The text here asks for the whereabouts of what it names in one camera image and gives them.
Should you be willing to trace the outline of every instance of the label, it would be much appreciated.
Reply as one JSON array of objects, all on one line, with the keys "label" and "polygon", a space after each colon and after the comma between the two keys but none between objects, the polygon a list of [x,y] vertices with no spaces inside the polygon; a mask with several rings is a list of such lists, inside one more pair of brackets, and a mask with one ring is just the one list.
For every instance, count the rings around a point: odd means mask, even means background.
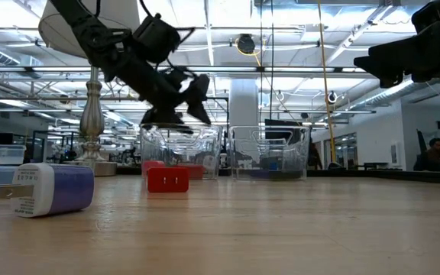
[{"label": "label", "polygon": [[[40,171],[38,169],[18,169],[13,176],[13,184],[33,185],[38,182]],[[35,210],[35,200],[31,197],[16,198],[11,200],[15,213],[33,215]]]}]

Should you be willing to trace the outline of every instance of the ceiling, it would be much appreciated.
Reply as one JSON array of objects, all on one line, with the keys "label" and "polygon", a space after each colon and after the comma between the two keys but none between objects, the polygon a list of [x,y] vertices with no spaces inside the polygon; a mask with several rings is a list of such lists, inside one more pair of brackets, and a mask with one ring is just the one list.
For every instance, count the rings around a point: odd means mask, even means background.
[{"label": "ceiling", "polygon": [[[121,0],[113,4],[115,14],[127,11],[137,14],[142,20],[146,14],[142,8],[132,12],[130,7],[140,7],[134,0]],[[89,73],[66,72],[67,66],[88,66],[87,60],[46,47],[39,34],[38,26],[44,14],[45,0],[0,0],[0,52],[16,60],[33,57],[41,66],[63,67],[60,72],[42,73],[40,81],[23,77],[17,73],[1,73],[0,81],[15,87],[15,91],[3,89],[10,95],[28,95],[38,91],[38,96],[57,97],[68,94],[73,97],[86,96],[86,77]],[[170,60],[175,65],[184,66],[262,66],[282,67],[320,67],[322,48],[319,47],[319,12],[314,4],[301,0],[273,0],[273,13],[269,1],[256,5],[259,0],[146,0],[148,9],[162,14],[162,19],[175,27],[196,27],[195,33],[172,53]],[[353,59],[367,54],[368,47],[394,40],[400,40],[415,34],[410,22],[410,15],[427,1],[402,1],[403,6],[390,10],[379,8],[378,0],[343,0],[333,5],[322,5],[322,23],[325,26],[325,56],[327,66],[352,68]],[[368,21],[375,11],[381,11],[374,24],[360,31],[361,25]],[[251,34],[257,44],[259,63],[253,56],[239,53],[235,41],[240,34]],[[264,41],[263,53],[260,53]],[[336,50],[342,44],[342,50]],[[212,73],[215,81],[210,83],[209,95],[228,97],[232,78],[255,78],[260,88],[259,74],[241,75],[240,73]],[[102,83],[104,97],[137,98],[128,89]],[[340,105],[355,101],[375,90],[379,81],[366,73],[328,73],[327,88],[338,95]],[[262,80],[263,92],[270,91],[269,81]],[[273,89],[280,91],[280,100],[288,108],[324,109],[324,80],[321,73],[275,73]],[[72,101],[70,104],[59,102],[32,102],[35,108],[80,109],[84,101]],[[143,109],[147,106],[138,101],[106,101],[104,108]],[[214,120],[225,121],[225,113],[220,109],[224,102],[209,101]],[[278,99],[273,101],[273,108],[282,108]],[[123,119],[137,124],[141,113],[118,113]],[[52,115],[55,118],[68,114]],[[78,118],[79,113],[72,114]]]}]

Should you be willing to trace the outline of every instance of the person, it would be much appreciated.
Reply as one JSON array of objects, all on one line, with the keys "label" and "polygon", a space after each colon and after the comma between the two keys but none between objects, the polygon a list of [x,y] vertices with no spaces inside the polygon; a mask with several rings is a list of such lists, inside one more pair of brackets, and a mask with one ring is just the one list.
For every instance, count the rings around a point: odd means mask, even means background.
[{"label": "person", "polygon": [[313,142],[310,142],[309,148],[309,168],[317,170],[320,167],[320,170],[323,170],[322,161],[320,160],[319,151]]},{"label": "person", "polygon": [[429,146],[430,149],[417,157],[415,171],[440,171],[440,138],[431,139]]}]

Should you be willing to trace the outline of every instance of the desk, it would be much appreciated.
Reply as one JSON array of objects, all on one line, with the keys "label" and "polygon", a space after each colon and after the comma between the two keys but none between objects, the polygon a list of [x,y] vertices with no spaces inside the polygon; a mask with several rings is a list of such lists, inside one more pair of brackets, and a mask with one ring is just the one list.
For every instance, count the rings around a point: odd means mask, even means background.
[{"label": "desk", "polygon": [[0,201],[0,275],[440,274],[440,184],[96,179],[92,206],[25,219]]}]

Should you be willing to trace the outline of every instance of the lamp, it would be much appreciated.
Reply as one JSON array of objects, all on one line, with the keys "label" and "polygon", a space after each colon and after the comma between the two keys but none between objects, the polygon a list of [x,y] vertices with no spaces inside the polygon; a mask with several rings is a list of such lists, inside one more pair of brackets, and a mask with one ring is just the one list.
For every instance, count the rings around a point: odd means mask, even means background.
[{"label": "lamp", "polygon": [[[90,12],[96,12],[96,0],[81,0]],[[101,1],[99,20],[108,28],[136,29],[138,18],[137,0]],[[48,47],[75,57],[86,58],[71,27],[50,1],[45,5],[44,14],[38,24],[38,31]]]}]

